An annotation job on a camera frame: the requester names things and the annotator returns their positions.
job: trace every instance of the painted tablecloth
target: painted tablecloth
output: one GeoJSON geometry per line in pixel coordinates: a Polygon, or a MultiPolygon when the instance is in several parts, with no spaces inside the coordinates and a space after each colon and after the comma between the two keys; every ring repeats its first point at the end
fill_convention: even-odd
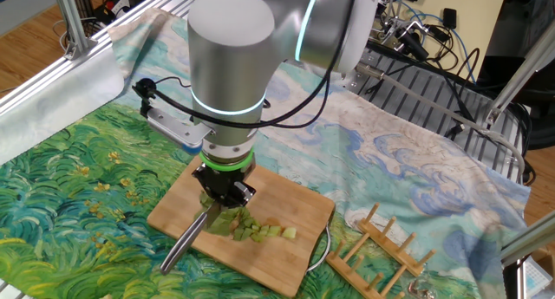
{"type": "MultiPolygon", "coordinates": [[[[279,298],[249,278],[189,252],[168,276],[159,267],[174,240],[147,225],[148,213],[192,159],[152,131],[131,85],[189,79],[186,21],[156,9],[110,30],[126,79],[119,98],[0,167],[0,277],[36,298],[279,298]]],[[[268,87],[264,119],[291,109],[320,78],[284,64],[268,87]]],[[[176,81],[159,89],[191,104],[176,81]]],[[[288,122],[313,116],[319,96],[288,122]]],[[[184,122],[188,117],[156,102],[184,122]]],[[[356,222],[375,202],[378,228],[398,244],[411,232],[416,259],[437,254],[419,277],[437,298],[502,298],[500,248],[525,227],[529,189],[468,157],[453,142],[387,114],[333,85],[322,117],[305,129],[264,128],[259,166],[336,202],[332,248],[360,237],[356,222]]],[[[318,244],[313,261],[325,247],[318,244]]],[[[358,270],[383,287],[399,264],[366,243],[358,270]]],[[[405,273],[390,291],[406,292],[405,273]]],[[[298,298],[359,298],[326,263],[308,274],[298,298]]]]}

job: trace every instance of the green light ring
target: green light ring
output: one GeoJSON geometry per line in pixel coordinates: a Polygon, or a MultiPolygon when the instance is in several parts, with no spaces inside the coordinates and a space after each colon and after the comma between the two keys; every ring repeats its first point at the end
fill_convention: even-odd
{"type": "Polygon", "coordinates": [[[211,167],[213,170],[217,170],[221,172],[232,172],[232,171],[241,169],[245,166],[248,166],[251,163],[253,155],[254,155],[254,152],[251,150],[249,152],[249,155],[243,161],[230,166],[216,164],[213,161],[209,160],[203,153],[200,153],[199,157],[200,157],[200,160],[202,160],[202,162],[204,162],[207,166],[211,167]]]}
{"type": "Polygon", "coordinates": [[[314,4],[316,4],[316,0],[310,0],[309,6],[304,13],[303,22],[301,23],[301,31],[298,33],[297,47],[295,48],[295,61],[297,62],[301,61],[301,48],[303,47],[304,34],[306,33],[306,27],[309,24],[310,14],[312,14],[314,4]]]}

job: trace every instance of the wooden peg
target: wooden peg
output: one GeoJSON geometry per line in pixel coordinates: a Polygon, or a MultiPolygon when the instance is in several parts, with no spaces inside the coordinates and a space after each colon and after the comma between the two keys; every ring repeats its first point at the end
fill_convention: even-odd
{"type": "Polygon", "coordinates": [[[375,203],[374,207],[372,207],[372,210],[370,211],[370,213],[368,214],[368,216],[364,219],[364,223],[368,223],[370,222],[370,219],[372,218],[372,216],[374,216],[375,211],[378,210],[378,207],[380,206],[380,203],[375,203]]]}
{"type": "Polygon", "coordinates": [[[435,250],[431,250],[426,256],[424,256],[421,261],[418,262],[416,266],[424,265],[424,263],[426,263],[426,261],[429,260],[433,255],[435,255],[435,250]]]}
{"type": "Polygon", "coordinates": [[[364,260],[364,256],[358,256],[358,259],[356,259],[355,265],[353,265],[350,268],[349,273],[356,273],[356,269],[358,269],[358,267],[361,266],[362,260],[364,260]]]}
{"type": "Polygon", "coordinates": [[[393,216],[389,222],[388,225],[385,226],[385,229],[383,229],[382,231],[382,237],[386,237],[386,235],[388,234],[389,230],[391,230],[391,227],[393,226],[393,223],[395,223],[395,221],[397,220],[396,216],[393,216]]]}
{"type": "Polygon", "coordinates": [[[333,255],[331,256],[332,259],[337,258],[337,255],[339,255],[344,245],[345,245],[345,240],[342,239],[341,242],[339,242],[339,245],[337,246],[336,251],[333,252],[333,255]]]}
{"type": "Polygon", "coordinates": [[[399,294],[397,294],[397,296],[393,297],[393,299],[401,299],[405,297],[405,293],[404,292],[400,292],[399,294]]]}
{"type": "Polygon", "coordinates": [[[347,256],[345,256],[345,258],[343,259],[344,262],[349,261],[349,259],[351,257],[353,257],[353,255],[361,248],[362,244],[364,244],[364,242],[366,242],[366,240],[370,237],[370,234],[365,233],[362,238],[356,242],[355,246],[353,246],[353,249],[351,249],[349,251],[349,253],[347,254],[347,256]]]}
{"type": "Polygon", "coordinates": [[[407,269],[407,266],[402,265],[402,267],[397,271],[397,273],[395,273],[395,275],[393,275],[393,277],[391,277],[391,280],[389,280],[389,283],[387,285],[385,285],[382,292],[380,293],[380,295],[382,295],[382,297],[385,298],[385,295],[387,295],[389,293],[389,290],[393,287],[393,285],[395,285],[395,283],[397,282],[399,277],[401,277],[402,272],[404,272],[406,269],[407,269]]]}
{"type": "Polygon", "coordinates": [[[368,285],[368,287],[366,288],[367,291],[372,290],[381,280],[383,279],[383,273],[378,273],[374,279],[372,280],[372,282],[370,282],[370,284],[368,285]]]}
{"type": "Polygon", "coordinates": [[[410,236],[407,237],[407,240],[401,245],[401,247],[399,247],[399,250],[397,252],[402,252],[403,250],[405,250],[405,248],[408,247],[408,245],[415,239],[415,237],[416,233],[410,234],[410,236]]]}

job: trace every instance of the wooden cutting board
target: wooden cutting board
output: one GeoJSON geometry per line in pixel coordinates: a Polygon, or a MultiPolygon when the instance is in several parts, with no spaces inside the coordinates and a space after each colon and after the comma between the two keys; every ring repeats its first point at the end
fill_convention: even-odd
{"type": "MultiPolygon", "coordinates": [[[[195,158],[148,216],[148,223],[178,238],[200,211],[202,187],[191,173],[195,158]]],[[[243,242],[201,232],[193,248],[284,296],[293,297],[303,281],[310,255],[334,209],[334,202],[261,166],[246,182],[257,190],[247,207],[262,225],[297,228],[295,239],[268,237],[263,243],[243,242]]]]}

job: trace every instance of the table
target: table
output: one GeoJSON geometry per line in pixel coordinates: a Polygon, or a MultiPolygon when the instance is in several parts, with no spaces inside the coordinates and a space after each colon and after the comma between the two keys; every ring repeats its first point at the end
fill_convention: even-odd
{"type": "MultiPolygon", "coordinates": [[[[418,0],[415,3],[407,1],[406,4],[422,13],[433,14],[439,17],[442,17],[444,8],[457,10],[457,28],[455,31],[467,47],[467,53],[470,53],[474,48],[480,49],[480,59],[473,72],[474,77],[477,77],[482,67],[487,46],[492,37],[493,28],[497,22],[503,0],[418,0]]],[[[406,15],[406,11],[407,7],[403,7],[401,17],[411,16],[406,15]]],[[[422,21],[430,24],[441,24],[430,16],[426,16],[422,21]]],[[[424,49],[430,55],[434,55],[439,47],[440,45],[433,40],[426,40],[424,42],[424,49]]],[[[452,73],[456,74],[460,65],[466,59],[460,42],[455,43],[453,52],[459,57],[459,66],[451,70],[452,73]]],[[[454,63],[454,57],[451,55],[447,55],[444,60],[442,64],[444,68],[448,68],[454,63]]],[[[468,70],[465,68],[462,70],[461,76],[466,77],[467,75],[468,70]]]]}

